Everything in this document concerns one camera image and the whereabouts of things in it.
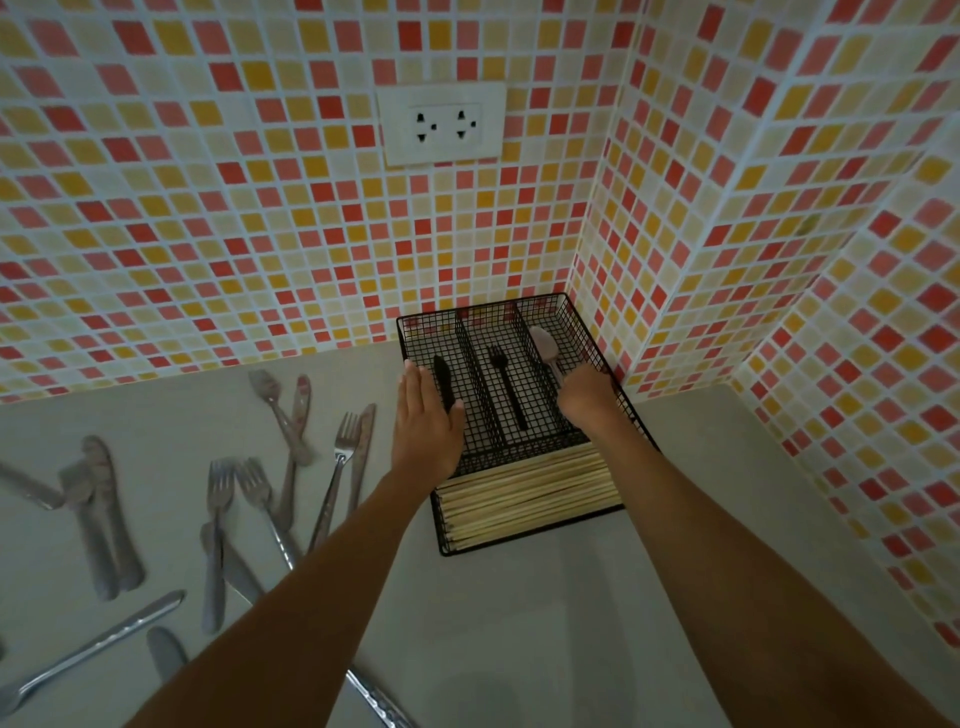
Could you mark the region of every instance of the gray countertop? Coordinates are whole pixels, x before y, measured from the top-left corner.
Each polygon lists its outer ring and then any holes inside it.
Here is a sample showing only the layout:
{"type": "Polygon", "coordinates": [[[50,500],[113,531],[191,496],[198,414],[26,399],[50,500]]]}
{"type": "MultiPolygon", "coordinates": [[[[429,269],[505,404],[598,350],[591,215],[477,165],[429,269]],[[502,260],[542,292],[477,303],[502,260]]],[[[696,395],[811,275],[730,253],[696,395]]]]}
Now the gray countertop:
{"type": "MultiPolygon", "coordinates": [[[[306,439],[321,459],[300,473],[295,536],[305,544],[344,411],[379,405],[364,495],[387,471],[400,354],[389,343],[266,367],[283,382],[287,409],[297,374],[313,380],[306,439]]],[[[638,410],[675,463],[960,721],[960,661],[732,390],[686,392],[638,410]]],[[[185,589],[187,599],[163,624],[189,655],[202,650],[198,531],[206,518],[208,461],[259,455],[276,490],[286,459],[273,416],[251,392],[247,368],[4,406],[0,432],[0,459],[51,483],[80,456],[84,435],[103,437],[148,574],[138,590],[99,603],[70,512],[43,512],[0,492],[0,642],[6,647],[0,683],[42,667],[172,589],[185,589]]],[[[334,525],[343,517],[346,499],[340,501],[334,525]]],[[[230,508],[227,530],[263,585],[274,586],[285,573],[282,560],[262,518],[241,497],[230,508]]],[[[244,603],[228,592],[228,622],[243,611],[244,603]]],[[[443,558],[424,505],[403,540],[357,663],[422,728],[727,725],[622,512],[443,558]]],[[[119,725],[157,687],[139,634],[39,691],[6,724],[119,725]]],[[[329,724],[379,725],[349,687],[329,724]]]]}

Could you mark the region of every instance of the bundle of chopsticks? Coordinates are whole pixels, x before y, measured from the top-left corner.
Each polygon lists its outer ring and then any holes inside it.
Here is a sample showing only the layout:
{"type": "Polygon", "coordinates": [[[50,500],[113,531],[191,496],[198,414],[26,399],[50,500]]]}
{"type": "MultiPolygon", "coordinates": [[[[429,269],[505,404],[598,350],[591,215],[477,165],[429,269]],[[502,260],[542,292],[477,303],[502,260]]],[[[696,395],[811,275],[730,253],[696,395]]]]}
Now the bundle of chopsticks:
{"type": "Polygon", "coordinates": [[[453,478],[437,496],[454,551],[620,503],[610,471],[590,443],[453,478]]]}

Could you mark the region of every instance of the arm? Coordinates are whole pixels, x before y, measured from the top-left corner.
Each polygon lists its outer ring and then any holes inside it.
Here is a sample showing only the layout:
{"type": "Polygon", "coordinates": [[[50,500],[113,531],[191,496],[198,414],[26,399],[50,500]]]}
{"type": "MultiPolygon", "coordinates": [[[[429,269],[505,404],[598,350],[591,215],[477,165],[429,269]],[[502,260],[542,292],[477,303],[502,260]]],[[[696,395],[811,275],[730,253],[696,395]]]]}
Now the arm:
{"type": "Polygon", "coordinates": [[[433,378],[422,371],[407,362],[393,466],[376,490],[148,700],[130,726],[326,724],[403,532],[463,449],[463,403],[448,417],[433,378]]]}
{"type": "Polygon", "coordinates": [[[951,725],[809,582],[636,431],[606,375],[579,367],[559,403],[603,455],[733,725],[951,725]]]}

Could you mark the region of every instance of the black knife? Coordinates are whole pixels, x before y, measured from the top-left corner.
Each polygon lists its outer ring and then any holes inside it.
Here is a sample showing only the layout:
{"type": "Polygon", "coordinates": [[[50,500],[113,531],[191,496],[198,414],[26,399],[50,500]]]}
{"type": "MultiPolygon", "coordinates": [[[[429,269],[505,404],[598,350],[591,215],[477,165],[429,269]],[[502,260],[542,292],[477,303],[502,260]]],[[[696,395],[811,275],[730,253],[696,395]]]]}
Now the black knife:
{"type": "Polygon", "coordinates": [[[444,409],[449,412],[457,398],[453,394],[453,376],[450,374],[450,368],[446,366],[444,358],[439,354],[433,357],[433,371],[437,375],[437,381],[440,382],[440,399],[444,401],[444,409]]]}

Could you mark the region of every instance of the cutlery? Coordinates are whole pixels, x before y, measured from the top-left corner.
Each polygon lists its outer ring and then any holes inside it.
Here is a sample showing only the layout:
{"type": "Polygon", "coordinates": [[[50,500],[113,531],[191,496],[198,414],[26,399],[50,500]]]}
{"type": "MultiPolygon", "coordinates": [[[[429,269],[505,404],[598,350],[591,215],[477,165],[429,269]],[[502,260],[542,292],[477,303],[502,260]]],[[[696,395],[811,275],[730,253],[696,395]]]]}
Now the cutlery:
{"type": "Polygon", "coordinates": [[[0,463],[0,484],[17,496],[26,498],[40,508],[53,511],[60,508],[66,501],[63,494],[46,483],[34,480],[26,473],[12,468],[6,463],[0,463]]]}
{"type": "Polygon", "coordinates": [[[450,407],[457,400],[453,394],[453,375],[444,358],[438,354],[433,357],[433,372],[440,384],[440,399],[444,401],[444,409],[449,414],[450,407]]]}
{"type": "Polygon", "coordinates": [[[353,452],[356,450],[359,440],[360,418],[352,412],[348,412],[340,422],[340,429],[337,430],[337,439],[333,445],[333,455],[336,459],[336,464],[333,466],[333,477],[330,478],[330,485],[326,489],[324,505],[320,509],[320,516],[317,517],[317,524],[313,528],[308,551],[312,551],[317,545],[322,544],[330,533],[333,506],[337,502],[337,490],[340,488],[340,473],[344,471],[344,465],[347,461],[353,457],[353,452]]]}
{"type": "Polygon", "coordinates": [[[297,461],[297,465],[309,465],[313,461],[313,453],[303,443],[290,418],[280,409],[277,401],[280,399],[280,383],[265,369],[255,369],[250,372],[250,384],[258,397],[267,402],[274,410],[276,423],[280,425],[283,439],[287,441],[290,453],[297,461]]]}
{"type": "Polygon", "coordinates": [[[119,584],[107,538],[94,518],[90,504],[93,478],[89,466],[83,460],[67,466],[60,471],[60,485],[68,507],[77,517],[86,562],[93,577],[93,589],[101,601],[111,601],[117,596],[119,584]]]}
{"type": "Polygon", "coordinates": [[[510,400],[510,406],[514,409],[516,426],[520,429],[527,428],[527,418],[523,416],[523,408],[520,406],[520,400],[516,398],[514,385],[510,383],[510,375],[507,374],[507,364],[510,359],[496,344],[487,347],[487,354],[490,355],[490,363],[500,373],[500,379],[503,381],[503,387],[507,390],[507,399],[510,400]]]}
{"type": "Polygon", "coordinates": [[[0,717],[9,716],[13,713],[23,701],[37,688],[48,680],[53,679],[60,673],[69,670],[75,665],[79,665],[88,657],[98,652],[102,652],[108,647],[117,644],[126,637],[139,629],[147,626],[151,622],[160,619],[164,615],[172,612],[180,606],[186,592],[171,592],[162,596],[157,601],[149,604],[134,614],[132,617],[111,627],[109,630],[93,638],[90,642],[74,650],[66,657],[62,658],[51,666],[37,672],[29,677],[14,680],[11,683],[0,688],[0,717]]]}
{"type": "Polygon", "coordinates": [[[557,340],[545,328],[530,327],[530,338],[534,340],[534,346],[537,347],[537,353],[540,360],[553,371],[553,376],[557,379],[557,384],[563,386],[564,373],[560,371],[557,359],[560,356],[560,347],[557,346],[557,340]]]}
{"type": "Polygon", "coordinates": [[[360,504],[360,486],[363,485],[363,471],[367,467],[367,455],[370,453],[370,439],[373,436],[373,417],[376,415],[376,404],[368,404],[360,413],[360,442],[353,454],[353,464],[350,466],[350,499],[347,501],[347,515],[349,516],[360,504]]]}
{"type": "Polygon", "coordinates": [[[127,531],[123,513],[120,510],[117,481],[113,463],[110,461],[110,453],[104,441],[92,435],[84,437],[81,448],[86,465],[90,468],[90,474],[93,477],[96,498],[103,504],[107,513],[107,525],[113,538],[113,552],[116,554],[119,586],[124,592],[129,592],[143,583],[144,573],[140,559],[133,550],[130,533],[127,531]]]}
{"type": "MultiPolygon", "coordinates": [[[[200,529],[200,543],[204,547],[204,552],[209,554],[213,546],[213,533],[210,523],[204,523],[200,529]]],[[[247,562],[234,550],[226,534],[223,534],[224,546],[224,580],[237,592],[248,604],[253,604],[257,599],[265,594],[260,582],[250,571],[247,562]]]]}
{"type": "Polygon", "coordinates": [[[221,458],[210,462],[206,482],[206,510],[210,514],[210,551],[206,555],[204,614],[202,627],[208,635],[224,625],[227,596],[224,588],[224,533],[220,519],[233,499],[233,478],[236,461],[221,458]]]}
{"type": "Polygon", "coordinates": [[[147,647],[154,658],[154,667],[164,685],[177,674],[177,670],[186,665],[186,653],[183,645],[166,627],[151,627],[147,630],[147,647]]]}
{"type": "MultiPolygon", "coordinates": [[[[291,412],[294,430],[297,439],[303,441],[303,431],[306,429],[306,416],[310,412],[310,377],[297,377],[297,391],[294,393],[294,408],[291,412]]],[[[291,451],[287,456],[287,472],[283,476],[283,487],[280,489],[280,499],[274,509],[276,524],[281,530],[289,532],[294,526],[294,480],[297,478],[297,458],[291,451]]]]}
{"type": "Polygon", "coordinates": [[[270,481],[267,480],[267,474],[263,472],[260,461],[255,457],[250,457],[247,458],[246,462],[239,464],[237,480],[248,503],[266,516],[267,523],[270,524],[270,531],[274,534],[276,547],[280,549],[283,560],[287,563],[287,568],[292,569],[300,560],[300,550],[294,544],[290,534],[277,526],[274,514],[270,511],[272,491],[270,481]]]}

